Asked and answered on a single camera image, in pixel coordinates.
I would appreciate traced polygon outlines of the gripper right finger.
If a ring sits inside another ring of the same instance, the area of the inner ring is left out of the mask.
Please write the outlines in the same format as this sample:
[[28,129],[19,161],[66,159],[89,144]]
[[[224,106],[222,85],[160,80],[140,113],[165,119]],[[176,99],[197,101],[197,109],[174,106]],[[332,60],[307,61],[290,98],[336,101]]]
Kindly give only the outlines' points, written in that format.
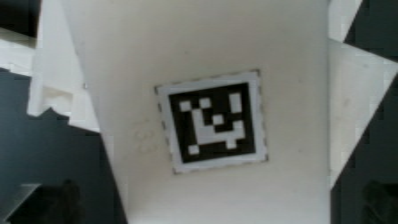
[[359,193],[334,186],[330,224],[398,224],[398,183],[371,180]]

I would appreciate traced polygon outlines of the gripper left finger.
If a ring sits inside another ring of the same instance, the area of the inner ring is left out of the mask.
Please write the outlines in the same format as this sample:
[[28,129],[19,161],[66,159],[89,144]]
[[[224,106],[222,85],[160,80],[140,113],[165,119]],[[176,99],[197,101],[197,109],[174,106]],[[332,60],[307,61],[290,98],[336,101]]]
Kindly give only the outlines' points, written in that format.
[[0,185],[0,224],[119,224],[114,185],[71,179]]

